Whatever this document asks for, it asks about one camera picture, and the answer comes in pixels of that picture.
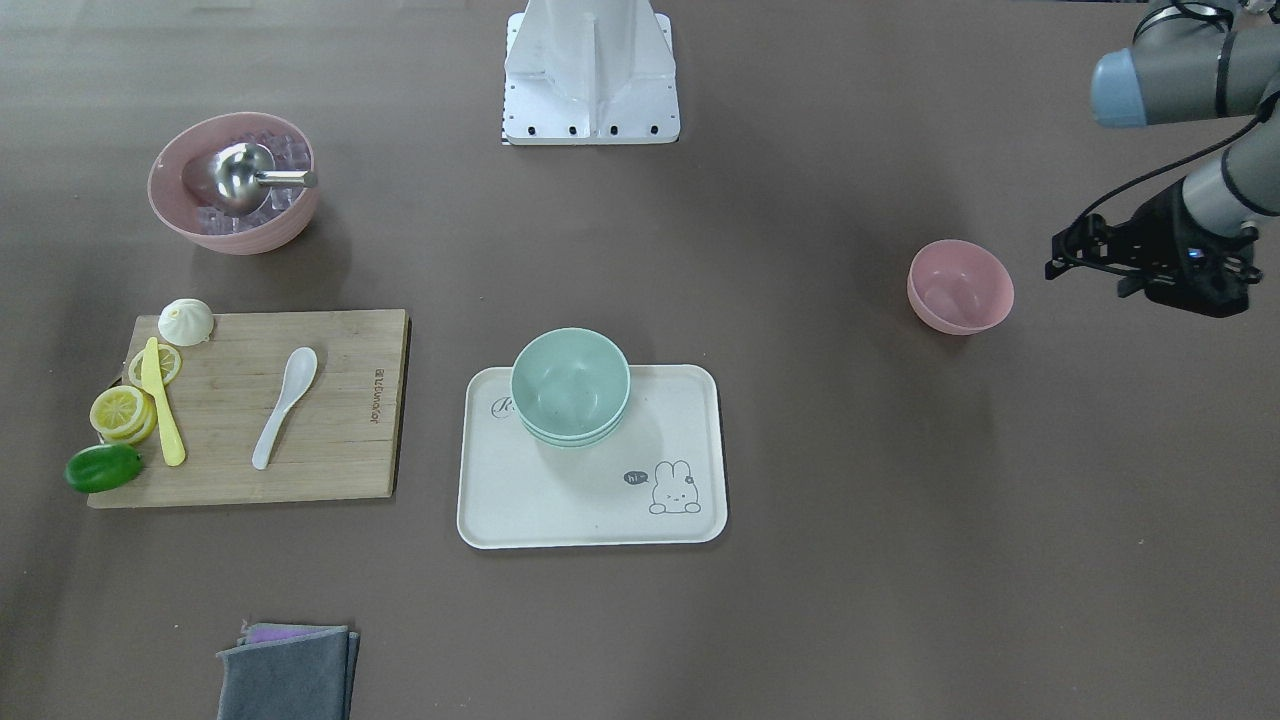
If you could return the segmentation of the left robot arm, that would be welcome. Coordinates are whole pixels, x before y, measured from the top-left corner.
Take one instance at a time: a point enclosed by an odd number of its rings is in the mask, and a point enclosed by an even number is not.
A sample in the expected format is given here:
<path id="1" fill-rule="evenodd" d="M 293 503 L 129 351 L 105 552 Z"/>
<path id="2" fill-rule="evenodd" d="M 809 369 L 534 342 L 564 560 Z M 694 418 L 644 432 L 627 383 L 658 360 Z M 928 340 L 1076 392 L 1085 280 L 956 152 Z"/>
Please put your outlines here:
<path id="1" fill-rule="evenodd" d="M 1155 1 L 1129 46 L 1091 79 L 1094 120 L 1140 128 L 1245 118 L 1198 152 L 1193 170 L 1111 225 L 1088 206 L 1052 240 L 1048 279 L 1082 266 L 1117 277 L 1117 295 L 1224 318 L 1262 281 L 1260 228 L 1277 217 L 1277 22 L 1242 29 L 1242 1 Z"/>

